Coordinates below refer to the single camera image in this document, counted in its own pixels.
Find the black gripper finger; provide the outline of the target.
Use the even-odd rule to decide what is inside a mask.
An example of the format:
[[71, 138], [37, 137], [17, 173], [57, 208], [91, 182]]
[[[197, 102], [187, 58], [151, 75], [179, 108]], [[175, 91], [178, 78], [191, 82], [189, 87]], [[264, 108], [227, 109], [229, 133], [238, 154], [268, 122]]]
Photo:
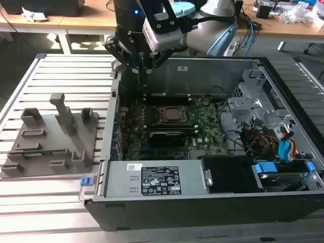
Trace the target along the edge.
[[153, 69], [157, 69], [165, 63], [173, 54], [173, 49], [165, 50], [151, 55], [144, 56], [144, 71], [146, 74], [152, 73]]
[[116, 35], [111, 35], [107, 38], [104, 47], [121, 64], [138, 75], [138, 83], [140, 85], [147, 86], [144, 54], [139, 51], [135, 35], [127, 36], [124, 43]]

